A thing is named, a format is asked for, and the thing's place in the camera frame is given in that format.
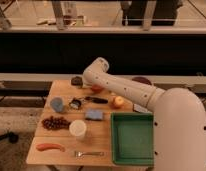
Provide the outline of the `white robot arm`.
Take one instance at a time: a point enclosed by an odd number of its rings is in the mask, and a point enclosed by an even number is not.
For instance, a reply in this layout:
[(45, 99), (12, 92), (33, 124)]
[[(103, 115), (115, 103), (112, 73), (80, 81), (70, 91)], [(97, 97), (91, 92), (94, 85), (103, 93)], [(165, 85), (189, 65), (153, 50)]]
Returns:
[(206, 171), (206, 110), (185, 88), (161, 88), (108, 73), (96, 58), (83, 72), (87, 85), (108, 89), (153, 113), (153, 171)]

